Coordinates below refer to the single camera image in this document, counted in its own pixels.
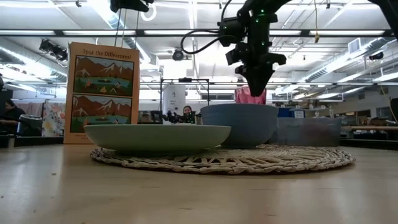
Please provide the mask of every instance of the plate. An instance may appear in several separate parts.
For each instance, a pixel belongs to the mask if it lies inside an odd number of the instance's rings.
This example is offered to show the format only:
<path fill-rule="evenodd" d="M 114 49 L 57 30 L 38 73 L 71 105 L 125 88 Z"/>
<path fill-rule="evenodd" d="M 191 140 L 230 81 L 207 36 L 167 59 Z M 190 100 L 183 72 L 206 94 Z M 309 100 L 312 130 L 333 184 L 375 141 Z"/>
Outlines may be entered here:
<path fill-rule="evenodd" d="M 221 144 L 227 126 L 164 124 L 99 124 L 84 127 L 97 146 L 118 151 L 197 151 Z"/>

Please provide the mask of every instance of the bowl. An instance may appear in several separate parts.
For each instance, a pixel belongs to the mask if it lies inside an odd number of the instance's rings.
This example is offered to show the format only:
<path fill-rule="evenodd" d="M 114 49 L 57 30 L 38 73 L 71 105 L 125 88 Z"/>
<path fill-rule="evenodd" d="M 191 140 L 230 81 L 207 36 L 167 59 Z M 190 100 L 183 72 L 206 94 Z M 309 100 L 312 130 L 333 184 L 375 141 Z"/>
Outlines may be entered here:
<path fill-rule="evenodd" d="M 196 151 L 220 145 L 231 127 L 163 124 L 99 124 L 84 127 L 97 146 L 118 151 Z"/>
<path fill-rule="evenodd" d="M 223 147 L 253 148 L 268 141 L 277 127 L 278 108 L 255 104 L 220 104 L 200 110 L 205 125 L 231 126 Z"/>

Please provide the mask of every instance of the mountain illustration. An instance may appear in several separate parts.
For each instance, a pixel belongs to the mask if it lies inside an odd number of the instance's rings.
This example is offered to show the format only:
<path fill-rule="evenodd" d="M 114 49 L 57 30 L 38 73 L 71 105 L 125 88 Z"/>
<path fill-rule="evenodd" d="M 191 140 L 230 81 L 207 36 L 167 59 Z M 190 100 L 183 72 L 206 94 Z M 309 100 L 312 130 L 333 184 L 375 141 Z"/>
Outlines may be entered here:
<path fill-rule="evenodd" d="M 103 116 L 115 114 L 130 117 L 131 107 L 109 100 L 106 103 L 91 101 L 85 96 L 73 97 L 72 116 Z"/>
<path fill-rule="evenodd" d="M 95 63 L 89 58 L 79 58 L 75 68 L 76 77 L 113 77 L 132 81 L 132 69 L 111 63 L 108 66 Z"/>

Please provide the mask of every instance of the gray bin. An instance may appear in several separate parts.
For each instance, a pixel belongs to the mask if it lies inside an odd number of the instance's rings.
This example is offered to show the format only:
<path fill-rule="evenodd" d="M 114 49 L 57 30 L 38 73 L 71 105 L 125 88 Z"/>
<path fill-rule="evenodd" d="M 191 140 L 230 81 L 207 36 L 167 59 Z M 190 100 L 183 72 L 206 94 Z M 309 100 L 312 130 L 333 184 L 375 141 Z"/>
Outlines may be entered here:
<path fill-rule="evenodd" d="M 278 118 L 270 144 L 286 146 L 338 146 L 339 118 Z"/>

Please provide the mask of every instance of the round woven mat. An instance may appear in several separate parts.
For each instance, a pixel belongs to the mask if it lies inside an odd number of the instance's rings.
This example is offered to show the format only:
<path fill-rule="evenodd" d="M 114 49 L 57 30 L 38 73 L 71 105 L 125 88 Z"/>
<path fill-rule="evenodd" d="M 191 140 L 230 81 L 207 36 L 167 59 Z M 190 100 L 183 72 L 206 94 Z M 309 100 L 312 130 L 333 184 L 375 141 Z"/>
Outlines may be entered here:
<path fill-rule="evenodd" d="M 95 149 L 93 160 L 133 169 L 157 169 L 174 172 L 210 174 L 264 174 L 325 170 L 355 162 L 348 152 L 335 147 L 262 145 L 257 149 L 219 149 L 194 156 L 159 158 L 129 157 L 109 149 Z"/>

